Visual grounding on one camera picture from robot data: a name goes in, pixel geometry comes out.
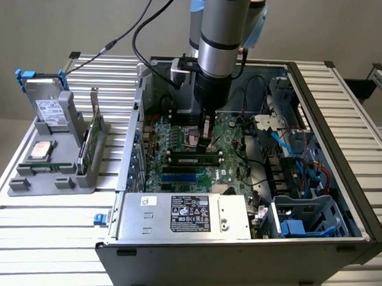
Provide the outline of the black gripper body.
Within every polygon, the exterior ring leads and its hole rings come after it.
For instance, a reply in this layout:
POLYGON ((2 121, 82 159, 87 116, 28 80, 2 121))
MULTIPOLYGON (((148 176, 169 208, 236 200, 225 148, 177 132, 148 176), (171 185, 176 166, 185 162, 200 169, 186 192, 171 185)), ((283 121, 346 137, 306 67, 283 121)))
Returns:
POLYGON ((215 78, 205 73, 197 73, 194 81, 194 97, 201 110, 213 114, 227 104, 232 77, 215 78))

